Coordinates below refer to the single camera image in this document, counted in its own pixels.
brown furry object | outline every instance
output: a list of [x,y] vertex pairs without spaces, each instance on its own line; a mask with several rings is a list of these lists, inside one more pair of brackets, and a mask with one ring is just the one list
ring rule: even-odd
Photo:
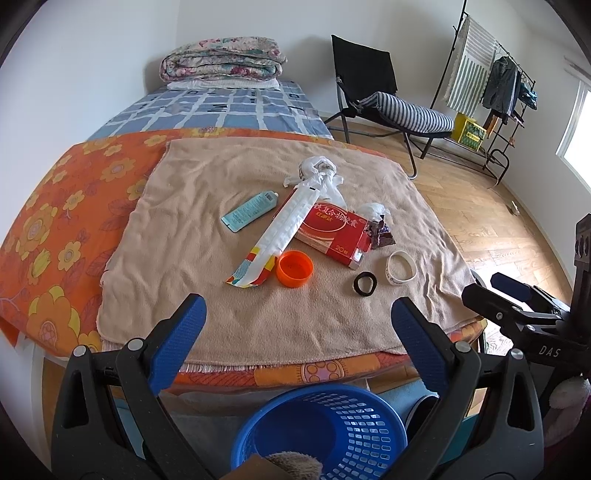
[[322,473],[322,463],[303,453],[281,452],[265,458],[285,470],[295,480],[318,480]]

striped cushion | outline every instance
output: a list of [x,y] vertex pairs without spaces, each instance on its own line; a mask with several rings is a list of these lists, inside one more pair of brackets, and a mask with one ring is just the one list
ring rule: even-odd
[[440,134],[453,130],[453,118],[384,92],[361,100],[359,106],[373,107],[384,120],[419,134]]

blue gripper pad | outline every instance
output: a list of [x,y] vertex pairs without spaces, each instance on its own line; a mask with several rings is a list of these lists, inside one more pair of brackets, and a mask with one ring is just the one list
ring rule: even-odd
[[516,300],[531,300],[531,289],[527,285],[502,273],[495,273],[491,277],[491,286]]
[[[408,298],[398,299],[392,304],[391,319],[425,386],[443,395],[449,387],[448,364],[425,330],[425,327],[429,328],[427,319]],[[440,331],[444,337],[440,339],[444,340],[443,344],[447,342],[451,345],[443,330]]]
[[190,295],[168,322],[176,322],[150,363],[148,384],[154,395],[170,387],[205,325],[207,307],[200,295]]

yellow box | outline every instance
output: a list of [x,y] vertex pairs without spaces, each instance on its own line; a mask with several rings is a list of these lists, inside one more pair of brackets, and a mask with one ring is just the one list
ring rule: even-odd
[[456,115],[453,123],[452,139],[460,145],[478,151],[485,135],[486,130],[478,125],[476,120],[463,113]]

white wristband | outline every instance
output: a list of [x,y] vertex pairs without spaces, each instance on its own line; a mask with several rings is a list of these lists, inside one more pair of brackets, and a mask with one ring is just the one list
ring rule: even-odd
[[[405,279],[396,278],[396,277],[394,277],[394,275],[392,275],[392,272],[390,271],[390,262],[392,260],[392,257],[400,257],[400,258],[406,260],[406,262],[410,266],[410,270],[411,270],[410,278],[405,278]],[[411,281],[416,276],[417,276],[417,264],[410,257],[410,255],[408,253],[403,252],[402,250],[398,250],[388,257],[388,260],[386,262],[386,278],[388,279],[388,281],[390,282],[391,285],[405,284],[406,282]]]

